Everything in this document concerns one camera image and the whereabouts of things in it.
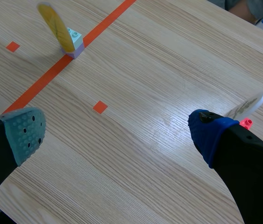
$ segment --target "orange square marker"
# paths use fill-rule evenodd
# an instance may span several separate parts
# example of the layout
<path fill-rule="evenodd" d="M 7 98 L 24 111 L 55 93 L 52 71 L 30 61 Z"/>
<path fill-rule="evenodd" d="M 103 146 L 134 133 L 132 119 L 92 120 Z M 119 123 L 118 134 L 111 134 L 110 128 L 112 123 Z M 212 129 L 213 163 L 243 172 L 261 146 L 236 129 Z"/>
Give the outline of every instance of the orange square marker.
<path fill-rule="evenodd" d="M 107 105 L 101 101 L 98 101 L 98 103 L 93 107 L 93 109 L 97 113 L 100 113 L 100 114 L 102 114 L 106 108 L 107 108 Z"/>
<path fill-rule="evenodd" d="M 8 46 L 6 46 L 6 48 L 12 52 L 15 52 L 19 47 L 20 45 L 15 43 L 14 41 L 12 41 L 11 43 L 9 43 Z"/>

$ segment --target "yellow feather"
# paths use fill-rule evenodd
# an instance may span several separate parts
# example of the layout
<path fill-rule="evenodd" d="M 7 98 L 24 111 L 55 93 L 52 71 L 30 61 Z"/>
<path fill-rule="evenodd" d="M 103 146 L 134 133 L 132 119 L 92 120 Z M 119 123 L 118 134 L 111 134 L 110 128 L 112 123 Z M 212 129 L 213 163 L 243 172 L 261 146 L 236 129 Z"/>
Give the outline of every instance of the yellow feather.
<path fill-rule="evenodd" d="M 44 21 L 47 23 L 51 29 L 54 36 L 57 38 L 61 47 L 65 52 L 73 52 L 74 45 L 71 39 L 70 33 L 68 32 L 67 27 L 65 26 L 63 20 L 58 15 L 58 13 L 53 9 L 50 3 L 41 2 L 37 5 L 37 9 Z"/>

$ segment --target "teal gripper pad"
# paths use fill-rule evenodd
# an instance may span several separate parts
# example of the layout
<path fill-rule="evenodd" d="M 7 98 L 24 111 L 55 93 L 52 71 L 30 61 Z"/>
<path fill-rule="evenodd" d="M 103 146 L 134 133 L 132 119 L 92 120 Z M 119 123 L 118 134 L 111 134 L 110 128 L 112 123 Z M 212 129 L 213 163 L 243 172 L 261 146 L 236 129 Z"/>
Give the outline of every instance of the teal gripper pad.
<path fill-rule="evenodd" d="M 43 111 L 35 107 L 23 108 L 0 115 L 5 125 L 6 137 L 20 166 L 41 145 L 46 121 Z"/>

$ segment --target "orange tape line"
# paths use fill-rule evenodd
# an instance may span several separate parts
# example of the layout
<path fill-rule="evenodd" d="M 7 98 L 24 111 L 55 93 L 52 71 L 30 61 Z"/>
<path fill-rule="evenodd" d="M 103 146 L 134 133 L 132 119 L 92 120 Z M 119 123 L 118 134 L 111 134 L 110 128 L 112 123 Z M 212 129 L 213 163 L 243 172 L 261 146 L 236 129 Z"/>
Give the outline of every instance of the orange tape line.
<path fill-rule="evenodd" d="M 125 0 L 101 23 L 99 23 L 83 39 L 85 48 L 89 46 L 107 27 L 109 27 L 122 13 L 124 13 L 136 0 Z M 48 85 L 71 61 L 68 55 L 63 56 L 47 72 L 44 73 L 31 87 L 29 87 L 4 113 L 25 107 L 45 86 Z"/>
<path fill-rule="evenodd" d="M 48 83 L 50 83 L 71 61 L 72 57 L 64 55 L 47 72 L 29 87 L 4 113 L 25 107 Z"/>
<path fill-rule="evenodd" d="M 93 42 L 106 28 L 108 28 L 120 15 L 122 15 L 136 0 L 125 0 L 101 23 L 99 23 L 87 36 L 84 37 L 85 48 Z"/>
<path fill-rule="evenodd" d="M 15 52 L 19 47 L 20 45 L 15 43 L 14 41 L 12 41 L 11 43 L 8 44 L 8 46 L 6 46 L 6 48 L 12 52 Z"/>
<path fill-rule="evenodd" d="M 100 114 L 102 114 L 106 109 L 107 105 L 101 101 L 98 101 L 98 103 L 93 107 L 93 110 Z"/>

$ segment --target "wooden table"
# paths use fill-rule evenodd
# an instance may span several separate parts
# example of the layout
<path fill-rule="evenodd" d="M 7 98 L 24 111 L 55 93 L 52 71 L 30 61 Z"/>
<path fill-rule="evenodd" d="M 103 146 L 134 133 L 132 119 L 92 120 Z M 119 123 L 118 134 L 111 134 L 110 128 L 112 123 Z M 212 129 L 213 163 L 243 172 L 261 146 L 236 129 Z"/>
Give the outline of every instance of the wooden table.
<path fill-rule="evenodd" d="M 51 1 L 84 35 L 122 2 Z M 62 56 L 34 2 L 0 1 L 0 114 Z M 262 30 L 205 0 L 137 0 L 28 104 L 46 137 L 0 208 L 19 224 L 240 223 L 187 119 L 262 90 Z M 263 106 L 250 118 L 263 139 Z"/>

